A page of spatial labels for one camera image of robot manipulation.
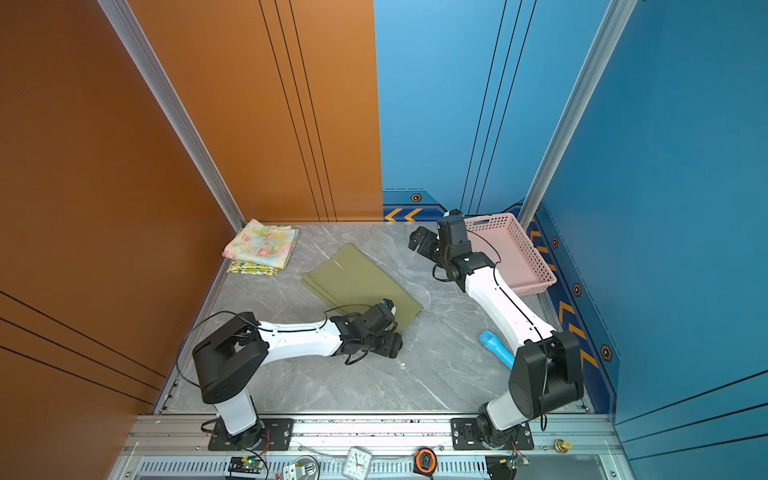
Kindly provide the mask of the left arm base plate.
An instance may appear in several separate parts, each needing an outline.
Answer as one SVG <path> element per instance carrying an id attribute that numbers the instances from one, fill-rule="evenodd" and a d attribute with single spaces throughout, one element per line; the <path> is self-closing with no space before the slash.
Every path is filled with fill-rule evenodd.
<path id="1" fill-rule="evenodd" d="M 242 433 L 230 434 L 221 418 L 208 420 L 201 431 L 208 435 L 210 451 L 254 450 L 282 452 L 289 449 L 294 427 L 292 418 L 260 418 L 256 424 Z"/>

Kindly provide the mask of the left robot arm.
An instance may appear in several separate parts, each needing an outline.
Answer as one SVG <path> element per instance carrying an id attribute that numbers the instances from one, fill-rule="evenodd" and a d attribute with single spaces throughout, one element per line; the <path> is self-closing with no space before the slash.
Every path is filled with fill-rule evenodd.
<path id="1" fill-rule="evenodd" d="M 204 403 L 217 413 L 213 439 L 234 448 L 256 446 L 266 434 L 247 385 L 257 370 L 277 361 L 302 357 L 342 357 L 346 366 L 374 354 L 395 359 L 402 348 L 396 306 L 390 299 L 360 312 L 305 324 L 260 322 L 251 312 L 231 318 L 194 347 L 192 358 Z"/>

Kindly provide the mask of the pastel floral skirt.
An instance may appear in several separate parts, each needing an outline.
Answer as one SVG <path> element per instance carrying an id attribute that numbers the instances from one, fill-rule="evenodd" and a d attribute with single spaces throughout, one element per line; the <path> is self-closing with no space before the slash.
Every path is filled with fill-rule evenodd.
<path id="1" fill-rule="evenodd" d="M 284 269 L 299 238 L 293 226 L 264 225 L 250 220 L 224 247 L 222 256 L 232 261 Z"/>

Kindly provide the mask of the olive green skirt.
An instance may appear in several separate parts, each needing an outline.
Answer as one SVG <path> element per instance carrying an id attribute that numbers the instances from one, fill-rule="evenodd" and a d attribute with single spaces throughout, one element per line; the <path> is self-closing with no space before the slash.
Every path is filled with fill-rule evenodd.
<path id="1" fill-rule="evenodd" d="M 351 243 L 303 274 L 300 281 L 329 307 L 339 307 L 345 312 L 361 312 L 365 305 L 392 300 L 398 333 L 423 311 L 404 288 Z"/>

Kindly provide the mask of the lemon print skirt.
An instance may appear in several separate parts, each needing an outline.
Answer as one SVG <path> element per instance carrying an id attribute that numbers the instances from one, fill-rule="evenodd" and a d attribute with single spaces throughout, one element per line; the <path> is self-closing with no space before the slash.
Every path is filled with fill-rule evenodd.
<path id="1" fill-rule="evenodd" d="M 275 276 L 279 271 L 280 268 L 277 267 L 247 261 L 232 261 L 227 269 L 227 272 L 232 274 L 263 276 Z"/>

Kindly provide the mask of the pink plastic basket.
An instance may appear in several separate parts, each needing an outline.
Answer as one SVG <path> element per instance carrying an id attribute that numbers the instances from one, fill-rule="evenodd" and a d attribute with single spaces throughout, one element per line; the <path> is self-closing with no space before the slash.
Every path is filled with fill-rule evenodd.
<path id="1" fill-rule="evenodd" d="M 465 219 L 474 251 L 484 252 L 520 297 L 544 293 L 556 277 L 512 213 Z"/>

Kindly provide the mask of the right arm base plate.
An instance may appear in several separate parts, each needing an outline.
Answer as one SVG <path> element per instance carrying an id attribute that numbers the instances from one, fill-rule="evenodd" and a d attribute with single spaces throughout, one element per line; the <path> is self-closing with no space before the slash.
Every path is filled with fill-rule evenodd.
<path id="1" fill-rule="evenodd" d="M 453 449 L 458 451 L 531 451 L 535 448 L 533 434 L 527 423 L 501 431 L 481 416 L 452 418 L 450 437 Z"/>

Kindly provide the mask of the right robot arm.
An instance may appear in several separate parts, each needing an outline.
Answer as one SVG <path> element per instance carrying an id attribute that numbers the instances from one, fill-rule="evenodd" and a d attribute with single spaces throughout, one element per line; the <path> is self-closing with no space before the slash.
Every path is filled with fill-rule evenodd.
<path id="1" fill-rule="evenodd" d="M 408 247 L 480 305 L 513 358 L 506 392 L 479 409 L 477 428 L 487 447 L 505 447 L 524 424 L 582 399 L 578 336 L 557 330 L 522 299 L 552 285 L 553 276 L 512 214 L 467 219 L 452 210 L 436 230 L 413 231 Z"/>

